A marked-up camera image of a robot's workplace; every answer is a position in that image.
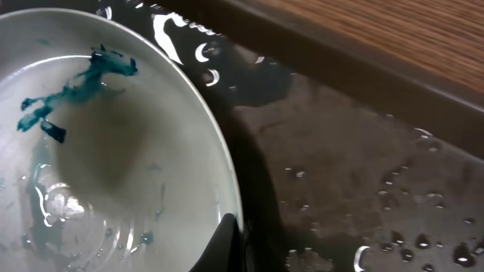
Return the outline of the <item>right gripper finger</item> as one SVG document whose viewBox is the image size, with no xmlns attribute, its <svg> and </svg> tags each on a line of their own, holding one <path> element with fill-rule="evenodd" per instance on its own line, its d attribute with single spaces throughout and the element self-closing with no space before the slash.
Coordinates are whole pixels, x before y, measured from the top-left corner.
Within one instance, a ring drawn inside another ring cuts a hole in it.
<svg viewBox="0 0 484 272">
<path fill-rule="evenodd" d="M 240 231 L 235 216 L 227 213 L 190 272 L 241 271 Z"/>
</svg>

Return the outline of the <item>white plate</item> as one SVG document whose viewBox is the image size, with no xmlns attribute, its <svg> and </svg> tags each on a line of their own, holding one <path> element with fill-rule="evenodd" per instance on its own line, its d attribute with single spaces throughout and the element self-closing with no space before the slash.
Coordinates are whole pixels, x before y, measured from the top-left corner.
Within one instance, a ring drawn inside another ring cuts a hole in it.
<svg viewBox="0 0 484 272">
<path fill-rule="evenodd" d="M 206 101 L 158 48 L 86 12 L 1 17 L 1 269 L 190 271 L 234 166 Z"/>
</svg>

